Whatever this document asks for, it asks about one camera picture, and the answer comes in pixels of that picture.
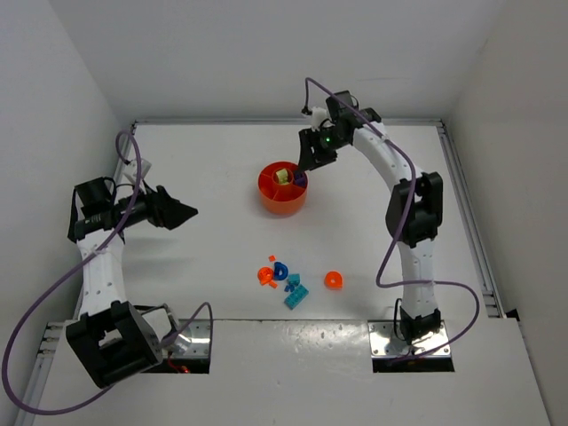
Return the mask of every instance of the white wall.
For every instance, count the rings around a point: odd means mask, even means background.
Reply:
[[[0,351],[34,300],[78,260],[67,225],[73,185],[112,173],[118,121],[47,0],[0,5]],[[22,395],[47,320],[69,318],[69,283],[17,341]],[[15,407],[0,391],[0,425]]]
[[[299,115],[307,75],[385,116],[439,117],[503,2],[51,0],[128,121]]]
[[[480,229],[555,424],[568,424],[568,2],[509,1],[451,119]]]

